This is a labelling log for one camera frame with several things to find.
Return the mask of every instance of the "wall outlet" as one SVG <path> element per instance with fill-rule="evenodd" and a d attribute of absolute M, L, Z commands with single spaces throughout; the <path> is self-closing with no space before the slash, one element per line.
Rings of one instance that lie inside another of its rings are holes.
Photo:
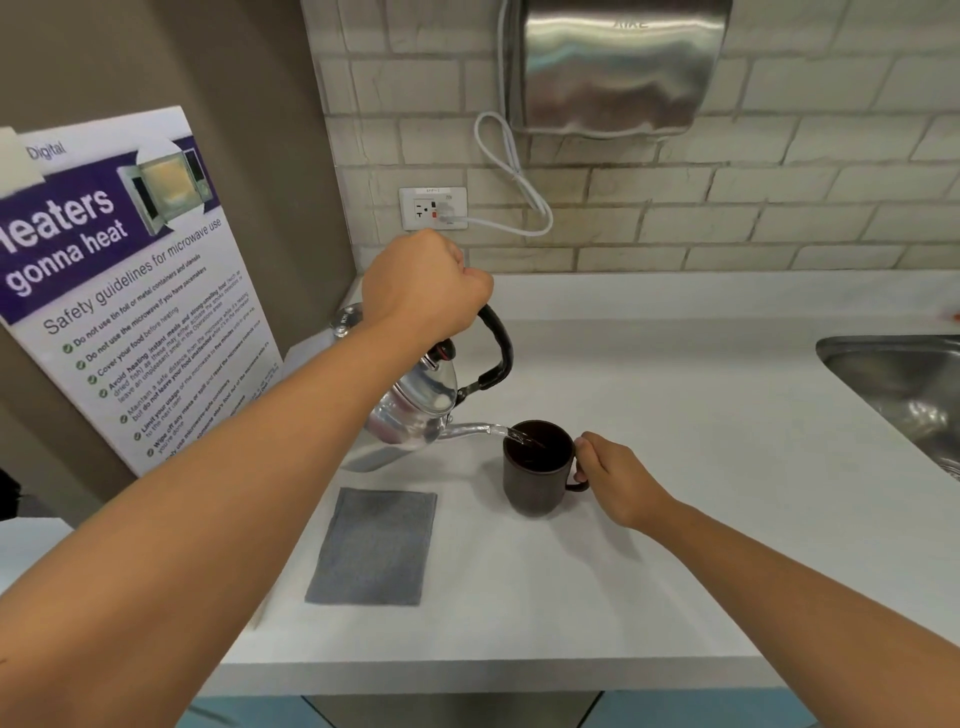
<path fill-rule="evenodd" d="M 425 228 L 461 231 L 467 229 L 466 187 L 401 187 L 400 221 L 406 231 Z"/>

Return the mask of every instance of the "hand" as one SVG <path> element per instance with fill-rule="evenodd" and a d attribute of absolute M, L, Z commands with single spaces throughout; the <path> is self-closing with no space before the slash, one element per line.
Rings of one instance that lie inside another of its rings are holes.
<path fill-rule="evenodd" d="M 420 231 L 373 260 L 363 278 L 364 321 L 396 321 L 429 349 L 468 328 L 492 293 L 489 273 L 465 268 L 464 254 L 438 232 Z"/>
<path fill-rule="evenodd" d="M 593 432 L 585 432 L 575 443 L 576 479 L 589 479 L 597 502 L 615 523 L 646 533 L 664 508 L 676 503 L 634 452 Z"/>

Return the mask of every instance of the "kitchen towel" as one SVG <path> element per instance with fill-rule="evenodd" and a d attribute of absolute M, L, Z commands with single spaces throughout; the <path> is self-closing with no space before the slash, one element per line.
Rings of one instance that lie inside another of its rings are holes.
<path fill-rule="evenodd" d="M 436 493 L 341 488 L 306 601 L 420 604 L 436 508 Z"/>

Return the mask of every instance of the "safety guidelines poster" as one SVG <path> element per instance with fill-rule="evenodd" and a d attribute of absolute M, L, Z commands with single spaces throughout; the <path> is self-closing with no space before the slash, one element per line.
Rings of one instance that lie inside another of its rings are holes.
<path fill-rule="evenodd" d="M 142 475 L 259 397 L 280 355 L 180 108 L 20 134 L 0 316 Z"/>

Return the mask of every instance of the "cabinet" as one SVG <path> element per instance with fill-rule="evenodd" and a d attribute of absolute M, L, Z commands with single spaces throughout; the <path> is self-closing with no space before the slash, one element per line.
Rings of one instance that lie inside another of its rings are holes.
<path fill-rule="evenodd" d="M 206 697 L 177 728 L 333 728 L 301 697 Z"/>
<path fill-rule="evenodd" d="M 807 728 L 816 718 L 779 690 L 612 691 L 583 728 Z"/>

